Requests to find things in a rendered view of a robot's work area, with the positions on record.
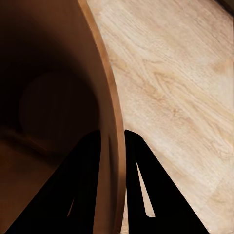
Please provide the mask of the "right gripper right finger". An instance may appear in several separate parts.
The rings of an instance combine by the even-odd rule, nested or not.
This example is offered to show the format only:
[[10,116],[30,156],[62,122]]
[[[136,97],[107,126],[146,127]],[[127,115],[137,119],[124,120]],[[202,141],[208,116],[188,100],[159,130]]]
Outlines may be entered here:
[[[129,234],[210,234],[141,135],[125,130]],[[156,217],[148,217],[137,166]]]

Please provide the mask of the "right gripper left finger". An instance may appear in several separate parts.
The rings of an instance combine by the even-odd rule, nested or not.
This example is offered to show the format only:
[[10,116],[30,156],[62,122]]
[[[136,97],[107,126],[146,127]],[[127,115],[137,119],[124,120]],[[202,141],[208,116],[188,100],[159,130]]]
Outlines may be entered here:
[[100,152],[84,135],[5,234],[93,234]]

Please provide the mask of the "trash can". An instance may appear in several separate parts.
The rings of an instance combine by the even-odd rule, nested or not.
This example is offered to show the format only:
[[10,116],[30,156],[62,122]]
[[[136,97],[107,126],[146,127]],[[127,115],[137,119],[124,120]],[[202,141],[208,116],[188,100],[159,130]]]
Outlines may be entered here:
[[115,76],[87,1],[0,0],[0,234],[96,130],[93,234],[120,234],[125,130]]

